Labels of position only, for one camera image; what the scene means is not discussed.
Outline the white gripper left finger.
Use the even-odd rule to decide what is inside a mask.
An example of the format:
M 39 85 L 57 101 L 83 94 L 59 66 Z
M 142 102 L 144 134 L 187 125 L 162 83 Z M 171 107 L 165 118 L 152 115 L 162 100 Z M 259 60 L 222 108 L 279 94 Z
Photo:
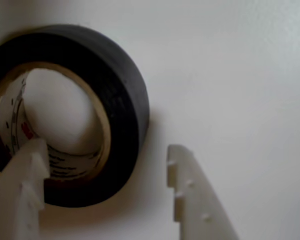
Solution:
M 43 139 L 26 143 L 0 174 L 0 240 L 40 239 L 49 154 Z

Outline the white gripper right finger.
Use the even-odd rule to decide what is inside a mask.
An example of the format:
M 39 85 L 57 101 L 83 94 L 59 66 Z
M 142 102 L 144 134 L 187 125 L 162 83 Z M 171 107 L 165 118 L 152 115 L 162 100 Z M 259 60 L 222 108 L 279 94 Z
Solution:
M 239 238 L 194 154 L 183 145 L 167 149 L 167 186 L 174 190 L 174 221 L 181 240 Z

